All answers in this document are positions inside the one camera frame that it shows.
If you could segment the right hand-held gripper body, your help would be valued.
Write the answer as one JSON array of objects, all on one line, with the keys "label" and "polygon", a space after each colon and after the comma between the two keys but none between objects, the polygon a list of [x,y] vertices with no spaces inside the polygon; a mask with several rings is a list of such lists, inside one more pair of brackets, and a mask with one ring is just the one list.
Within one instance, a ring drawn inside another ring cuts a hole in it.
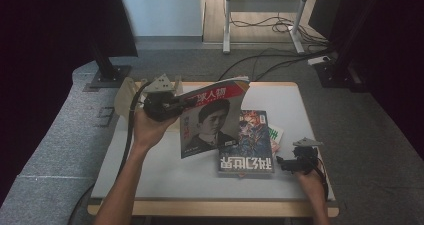
[{"label": "right hand-held gripper body", "polygon": [[310,173],[312,170],[318,169],[318,146],[322,142],[315,141],[304,137],[293,143],[293,153],[296,157],[295,171],[303,171],[305,174]]}]

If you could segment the person's left hand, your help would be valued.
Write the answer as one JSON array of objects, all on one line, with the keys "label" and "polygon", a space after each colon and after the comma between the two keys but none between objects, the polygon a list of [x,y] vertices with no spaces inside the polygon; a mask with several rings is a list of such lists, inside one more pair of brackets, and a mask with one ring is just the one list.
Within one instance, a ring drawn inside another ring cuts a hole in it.
[{"label": "person's left hand", "polygon": [[149,118],[143,110],[137,110],[134,118],[134,141],[132,150],[135,153],[147,153],[164,136],[164,133],[177,120],[176,117],[162,122]]}]

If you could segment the person's right hand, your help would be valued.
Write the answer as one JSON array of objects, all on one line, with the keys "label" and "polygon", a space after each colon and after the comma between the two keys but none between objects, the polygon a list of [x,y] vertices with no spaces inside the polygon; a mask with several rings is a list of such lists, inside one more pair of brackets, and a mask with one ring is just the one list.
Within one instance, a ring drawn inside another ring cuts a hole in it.
[{"label": "person's right hand", "polygon": [[325,191],[322,185],[322,180],[316,171],[311,171],[308,174],[295,172],[294,175],[298,179],[303,192],[309,200],[325,200]]}]

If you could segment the white power strip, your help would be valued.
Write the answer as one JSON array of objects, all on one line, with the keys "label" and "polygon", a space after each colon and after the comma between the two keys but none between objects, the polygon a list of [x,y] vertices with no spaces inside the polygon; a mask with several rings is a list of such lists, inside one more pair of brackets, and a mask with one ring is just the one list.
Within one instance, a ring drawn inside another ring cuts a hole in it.
[{"label": "white power strip", "polygon": [[312,66],[312,65],[315,65],[315,64],[328,62],[330,60],[331,60],[331,58],[329,56],[320,56],[320,57],[308,59],[307,63],[308,63],[308,65]]}]

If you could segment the black stand with base plate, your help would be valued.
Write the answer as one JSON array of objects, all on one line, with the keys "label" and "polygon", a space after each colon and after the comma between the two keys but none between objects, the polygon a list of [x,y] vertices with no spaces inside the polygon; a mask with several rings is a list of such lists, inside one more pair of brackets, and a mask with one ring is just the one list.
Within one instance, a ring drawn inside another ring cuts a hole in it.
[{"label": "black stand with base plate", "polygon": [[98,71],[93,80],[87,83],[84,92],[98,92],[101,88],[119,88],[131,71],[129,65],[114,66],[93,36],[89,39],[89,48]]},{"label": "black stand with base plate", "polygon": [[370,21],[378,0],[317,0],[310,25],[323,35],[335,59],[315,65],[324,88],[347,88],[367,92],[365,79],[359,74],[357,56],[367,39]]}]

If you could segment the portrait cover magazine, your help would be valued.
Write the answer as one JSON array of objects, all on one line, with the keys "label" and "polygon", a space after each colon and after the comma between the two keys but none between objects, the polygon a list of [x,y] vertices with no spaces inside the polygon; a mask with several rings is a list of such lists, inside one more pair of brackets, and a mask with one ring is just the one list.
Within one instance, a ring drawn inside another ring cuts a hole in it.
[{"label": "portrait cover magazine", "polygon": [[239,115],[249,87],[248,77],[235,77],[180,95],[195,102],[180,116],[181,158],[238,143]]}]

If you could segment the dark blue cover magazine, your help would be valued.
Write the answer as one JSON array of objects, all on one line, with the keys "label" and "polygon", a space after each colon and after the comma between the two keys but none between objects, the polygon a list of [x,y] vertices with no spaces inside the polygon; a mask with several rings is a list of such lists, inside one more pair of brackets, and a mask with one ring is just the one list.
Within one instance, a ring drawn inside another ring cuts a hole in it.
[{"label": "dark blue cover magazine", "polygon": [[222,174],[272,174],[274,162],[267,113],[242,110],[238,142],[219,150],[218,172]]}]

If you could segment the white green-lettered magazine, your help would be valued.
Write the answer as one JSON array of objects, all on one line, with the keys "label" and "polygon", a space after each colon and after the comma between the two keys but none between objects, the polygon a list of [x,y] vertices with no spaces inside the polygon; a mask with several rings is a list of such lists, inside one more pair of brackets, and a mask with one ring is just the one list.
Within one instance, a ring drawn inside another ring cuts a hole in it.
[{"label": "white green-lettered magazine", "polygon": [[277,127],[271,124],[268,125],[268,128],[269,128],[270,141],[271,139],[273,139],[280,145],[280,141],[284,134],[284,130],[280,127]]}]

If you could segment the white metal desk frame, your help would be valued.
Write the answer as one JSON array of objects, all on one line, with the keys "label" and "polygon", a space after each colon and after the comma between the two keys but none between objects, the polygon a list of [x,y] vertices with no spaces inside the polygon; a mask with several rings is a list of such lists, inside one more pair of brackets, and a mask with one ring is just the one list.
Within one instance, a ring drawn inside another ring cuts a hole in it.
[{"label": "white metal desk frame", "polygon": [[295,13],[296,19],[288,26],[289,35],[298,54],[304,53],[300,41],[300,20],[307,0],[225,0],[225,24],[223,33],[223,53],[230,52],[230,15],[232,12],[281,12]]}]

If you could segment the dark curtain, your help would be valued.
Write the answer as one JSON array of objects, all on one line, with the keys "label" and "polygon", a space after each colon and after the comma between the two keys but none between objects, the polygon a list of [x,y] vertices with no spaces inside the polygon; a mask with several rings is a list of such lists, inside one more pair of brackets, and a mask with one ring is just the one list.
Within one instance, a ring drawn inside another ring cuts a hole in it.
[{"label": "dark curtain", "polygon": [[378,0],[366,28],[359,74],[424,159],[424,0]]}]

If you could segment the beige expandable book rack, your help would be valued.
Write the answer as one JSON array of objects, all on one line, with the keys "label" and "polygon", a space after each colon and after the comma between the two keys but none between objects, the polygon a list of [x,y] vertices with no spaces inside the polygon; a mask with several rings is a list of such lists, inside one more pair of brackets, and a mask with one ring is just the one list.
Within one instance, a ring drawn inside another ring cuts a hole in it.
[{"label": "beige expandable book rack", "polygon": [[[125,120],[129,122],[130,112],[134,111],[138,104],[144,105],[145,96],[143,95],[143,89],[150,83],[151,82],[148,82],[146,79],[143,79],[140,84],[137,85],[132,78],[126,77],[121,87],[119,88],[117,95],[115,96],[115,112],[118,115],[123,116]],[[180,76],[176,76],[175,81],[171,83],[175,88],[175,96],[170,104],[171,116],[169,118],[181,114],[180,111],[177,111],[173,108],[173,105],[180,100],[179,98],[177,98],[177,95],[180,95],[183,92],[182,81]]]}]

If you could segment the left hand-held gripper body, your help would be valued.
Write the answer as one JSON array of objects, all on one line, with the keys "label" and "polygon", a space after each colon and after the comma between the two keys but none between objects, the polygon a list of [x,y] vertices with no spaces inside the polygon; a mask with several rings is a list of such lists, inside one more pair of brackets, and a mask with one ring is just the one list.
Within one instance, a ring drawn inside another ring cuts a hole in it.
[{"label": "left hand-held gripper body", "polygon": [[171,116],[170,104],[175,96],[175,88],[166,74],[147,85],[143,89],[143,95],[143,109],[149,118],[161,122]]}]

